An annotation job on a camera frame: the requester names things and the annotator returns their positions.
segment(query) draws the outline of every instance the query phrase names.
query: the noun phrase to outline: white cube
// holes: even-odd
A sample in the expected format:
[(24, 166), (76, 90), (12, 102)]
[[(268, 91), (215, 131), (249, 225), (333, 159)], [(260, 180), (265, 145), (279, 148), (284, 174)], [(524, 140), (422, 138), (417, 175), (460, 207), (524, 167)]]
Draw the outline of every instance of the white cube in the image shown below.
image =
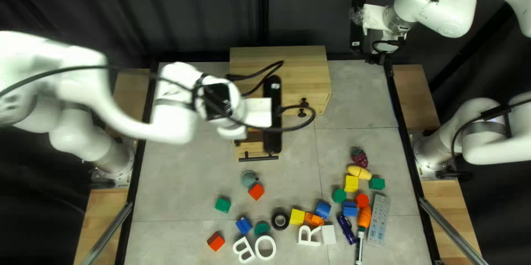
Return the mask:
[(335, 227), (333, 225), (321, 226), (324, 244), (335, 244)]

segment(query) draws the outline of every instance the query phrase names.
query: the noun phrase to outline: yellow cube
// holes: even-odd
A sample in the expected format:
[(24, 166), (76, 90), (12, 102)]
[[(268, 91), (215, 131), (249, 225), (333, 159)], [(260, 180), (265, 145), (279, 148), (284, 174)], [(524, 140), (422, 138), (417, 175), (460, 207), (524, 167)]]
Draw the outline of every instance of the yellow cube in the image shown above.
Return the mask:
[(358, 177), (349, 176), (345, 178), (345, 192), (356, 192), (358, 190)]
[(289, 218), (289, 223), (291, 225), (302, 226), (302, 224), (304, 223), (304, 214), (304, 211), (292, 209), (291, 217)]

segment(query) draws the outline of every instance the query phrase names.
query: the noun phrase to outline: drawer handle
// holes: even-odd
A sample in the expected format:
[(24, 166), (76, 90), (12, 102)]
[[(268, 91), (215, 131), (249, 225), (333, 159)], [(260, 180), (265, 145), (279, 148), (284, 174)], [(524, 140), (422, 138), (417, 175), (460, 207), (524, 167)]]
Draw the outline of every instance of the drawer handle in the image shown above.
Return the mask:
[(308, 107), (308, 106), (309, 106), (309, 103), (306, 102), (306, 98), (301, 98), (301, 101), (302, 101), (302, 102), (301, 102), (301, 106), (302, 106), (302, 107)]
[(304, 112), (304, 108), (301, 108), (301, 109), (299, 110), (299, 113), (297, 114), (297, 117), (299, 117), (299, 118), (304, 118), (304, 117), (306, 117), (306, 112)]

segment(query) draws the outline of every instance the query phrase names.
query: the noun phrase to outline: robotic arm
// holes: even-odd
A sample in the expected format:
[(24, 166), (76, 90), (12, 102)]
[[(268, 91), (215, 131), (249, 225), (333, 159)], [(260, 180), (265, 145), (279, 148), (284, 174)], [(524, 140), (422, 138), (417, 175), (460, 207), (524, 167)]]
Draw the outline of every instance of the robotic arm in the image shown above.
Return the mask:
[[(0, 32), (0, 91), (42, 72), (90, 67), (51, 75), (4, 94), (0, 97), (0, 126), (48, 133), (54, 148), (96, 162), (107, 178), (123, 176), (133, 157), (130, 150), (93, 126), (87, 106), (124, 135), (172, 144), (192, 140), (198, 115), (217, 126), (225, 139), (247, 137), (247, 127), (231, 119), (250, 126), (271, 126), (270, 98), (244, 99), (231, 81), (184, 63), (160, 70), (165, 80), (158, 80), (151, 122), (139, 122), (113, 100), (108, 69), (97, 68), (105, 65), (106, 57), (91, 49), (24, 33)], [(212, 96), (205, 92), (205, 86), (214, 93), (216, 100), (212, 101), (219, 109), (205, 104), (203, 98)]]
[[(531, 38), (531, 0), (505, 0), (514, 10), (523, 34)], [(390, 53), (398, 49), (400, 38), (415, 23), (429, 27), (439, 34), (458, 38), (468, 32), (477, 0), (395, 0), (387, 7), (365, 4), (363, 29), (373, 33), (372, 52)], [(417, 164), (423, 171), (436, 172), (445, 168), (454, 152), (462, 153), (472, 164), (486, 165), (531, 160), (531, 104), (517, 105), (531, 100), (531, 92), (510, 100), (508, 107), (488, 98), (465, 102), (454, 117), (430, 137), (414, 144)], [(507, 118), (496, 114), (503, 110)]]
[[(531, 38), (531, 0), (504, 0), (514, 10), (523, 34)], [(449, 38), (466, 34), (474, 20), (477, 0), (395, 0), (387, 7), (365, 4), (363, 29), (380, 31), (379, 40), (398, 40), (405, 37), (417, 23), (429, 27)], [(398, 47), (383, 42), (375, 44), (376, 50), (393, 52)]]

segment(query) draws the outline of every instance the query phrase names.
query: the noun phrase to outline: tile floor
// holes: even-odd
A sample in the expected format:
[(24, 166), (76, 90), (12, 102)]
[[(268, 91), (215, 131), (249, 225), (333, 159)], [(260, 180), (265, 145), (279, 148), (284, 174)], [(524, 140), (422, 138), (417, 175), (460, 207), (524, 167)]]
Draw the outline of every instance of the tile floor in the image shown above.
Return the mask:
[[(194, 65), (219, 76), (228, 71), (228, 63)], [(274, 209), (313, 212), (319, 200), (331, 203), (331, 214), (338, 214), (340, 206), (330, 194), (343, 186), (351, 146), (364, 148), (369, 169), (386, 180), (381, 193), (391, 199), (386, 244), (367, 245), (363, 264), (429, 264), (383, 69), (360, 61), (329, 61), (329, 69), (332, 98), (327, 111), (314, 124), (283, 135), (279, 160), (234, 161), (234, 148), (206, 124), (186, 146), (148, 142), (126, 264), (239, 264), (232, 244), (240, 237), (235, 221), (242, 215), (253, 225), (269, 223)], [(285, 117), (284, 126), (302, 120)], [(257, 202), (240, 186), (240, 173), (246, 169), (257, 172), (264, 185), (266, 193)], [(373, 198), (366, 181), (361, 180), (360, 190)], [(218, 195), (230, 198), (229, 214), (214, 209)], [(275, 258), (253, 263), (354, 264), (355, 248), (337, 221), (331, 223), (336, 245), (297, 246), (298, 227), (290, 225), (269, 233), (277, 244)], [(215, 253), (206, 240), (216, 231), (226, 243)], [(253, 232), (248, 240), (254, 247)]]

